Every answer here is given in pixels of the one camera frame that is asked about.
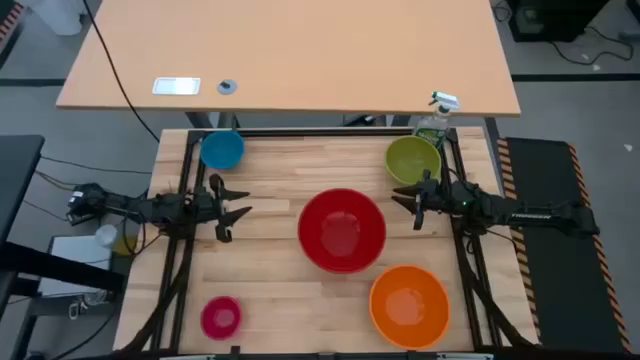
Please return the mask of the black side table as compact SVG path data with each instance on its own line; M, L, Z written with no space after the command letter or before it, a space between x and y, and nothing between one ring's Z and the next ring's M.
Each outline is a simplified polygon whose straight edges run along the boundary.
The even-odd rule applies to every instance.
M0 318L10 296L30 297L37 290L28 279L18 279L21 273L89 286L114 295L124 288L124 276L119 273L7 240L43 144L41 135L0 135Z

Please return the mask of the clear plastic cup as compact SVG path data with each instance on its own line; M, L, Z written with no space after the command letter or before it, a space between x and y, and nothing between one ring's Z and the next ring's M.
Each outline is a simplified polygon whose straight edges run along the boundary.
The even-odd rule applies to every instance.
M112 248L119 239L118 230L112 224L103 225L96 230L94 239L101 247Z

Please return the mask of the black mat hazard stripes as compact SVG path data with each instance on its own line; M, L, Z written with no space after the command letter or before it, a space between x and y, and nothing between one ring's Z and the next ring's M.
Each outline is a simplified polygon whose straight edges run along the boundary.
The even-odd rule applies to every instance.
M0 45L19 24L25 7L15 0L0 0Z
M589 205L575 148L562 141L497 141L505 195L530 205ZM631 352L603 244L551 228L513 229L538 340L548 349Z

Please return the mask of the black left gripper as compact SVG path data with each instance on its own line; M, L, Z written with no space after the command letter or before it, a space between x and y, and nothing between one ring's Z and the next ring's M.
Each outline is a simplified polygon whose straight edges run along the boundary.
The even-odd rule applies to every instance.
M216 220L216 238L222 243L230 243L233 240L233 225L246 215L251 206L233 211L225 211L223 201L234 201L250 195L249 192L233 191L226 188L224 180L219 174L209 177L209 186L212 192L204 187L195 187L193 191L193 220L196 224L207 223Z

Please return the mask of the green bowl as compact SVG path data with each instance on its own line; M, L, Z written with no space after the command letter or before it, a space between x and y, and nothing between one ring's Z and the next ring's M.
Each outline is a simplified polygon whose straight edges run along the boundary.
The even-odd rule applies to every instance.
M439 150L427 140L406 135L396 138L385 152L387 172L399 183L414 185L424 179L424 172L430 171L430 178L441 180L442 160Z

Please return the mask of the white flat phone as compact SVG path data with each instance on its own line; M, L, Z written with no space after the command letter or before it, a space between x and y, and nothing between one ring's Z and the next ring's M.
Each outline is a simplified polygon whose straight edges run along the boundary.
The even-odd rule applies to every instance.
M200 78L193 77L159 77L152 87L154 95L193 96L199 93Z

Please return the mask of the small blue bowl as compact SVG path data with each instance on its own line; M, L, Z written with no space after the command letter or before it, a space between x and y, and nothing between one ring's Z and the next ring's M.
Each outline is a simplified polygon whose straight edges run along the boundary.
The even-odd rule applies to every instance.
M209 168L229 170L240 163L244 150L244 139L237 132L213 132L202 141L200 158Z

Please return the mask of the light wood desk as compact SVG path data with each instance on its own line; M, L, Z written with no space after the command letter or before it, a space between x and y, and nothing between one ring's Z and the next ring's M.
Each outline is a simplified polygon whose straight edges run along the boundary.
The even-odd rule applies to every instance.
M159 77L199 93L154 95ZM57 104L420 115L434 91L519 115L489 0L103 0Z

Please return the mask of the large red bowl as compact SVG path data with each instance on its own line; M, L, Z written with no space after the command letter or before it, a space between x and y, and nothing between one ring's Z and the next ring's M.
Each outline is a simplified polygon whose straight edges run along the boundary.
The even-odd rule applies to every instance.
M351 274L371 266L386 242L386 221L367 195L348 188L322 191L303 207L297 236L317 267Z

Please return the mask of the green cleaner spray bottle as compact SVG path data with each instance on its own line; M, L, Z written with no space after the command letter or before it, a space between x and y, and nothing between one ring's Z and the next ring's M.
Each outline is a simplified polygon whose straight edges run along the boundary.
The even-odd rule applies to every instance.
M460 108L460 103L454 95L434 91L430 105L435 106L433 114L421 117L413 134L439 149L449 131L448 116L452 110Z

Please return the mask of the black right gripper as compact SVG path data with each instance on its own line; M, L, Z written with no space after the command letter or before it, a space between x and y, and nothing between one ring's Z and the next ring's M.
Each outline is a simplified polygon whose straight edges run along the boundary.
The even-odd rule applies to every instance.
M431 177L430 170L423 171L423 180L425 189L419 184L393 189L396 194L413 198L397 195L391 197L414 217L414 230L422 229L425 211L459 217L468 217L471 214L473 185L470 182L456 180L450 185L442 184Z

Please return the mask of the white flat box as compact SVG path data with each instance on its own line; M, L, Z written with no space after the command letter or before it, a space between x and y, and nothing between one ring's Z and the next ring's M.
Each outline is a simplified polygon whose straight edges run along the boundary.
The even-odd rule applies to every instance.
M112 251L98 243L94 236L58 236L53 238L52 255L68 260L87 263L103 270L110 269ZM62 282L56 279L42 278L38 292L44 297L67 296L73 294L94 293L97 288Z

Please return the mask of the orange bowl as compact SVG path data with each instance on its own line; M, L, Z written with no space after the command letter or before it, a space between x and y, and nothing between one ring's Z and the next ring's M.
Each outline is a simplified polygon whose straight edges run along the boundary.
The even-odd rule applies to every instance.
M369 315L389 343L422 350L434 346L446 334L451 305L434 274L416 265L396 265L373 282Z

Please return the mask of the black equipment box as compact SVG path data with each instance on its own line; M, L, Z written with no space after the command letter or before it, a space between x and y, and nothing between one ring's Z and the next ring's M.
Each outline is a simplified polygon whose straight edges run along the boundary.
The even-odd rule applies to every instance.
M571 42L610 0L506 0L516 42Z

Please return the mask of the yellow round object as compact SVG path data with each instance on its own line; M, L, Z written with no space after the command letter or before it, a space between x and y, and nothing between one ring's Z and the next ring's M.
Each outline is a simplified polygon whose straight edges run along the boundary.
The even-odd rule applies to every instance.
M112 245L112 252L119 256L132 256L135 253L138 238L134 235L120 236Z

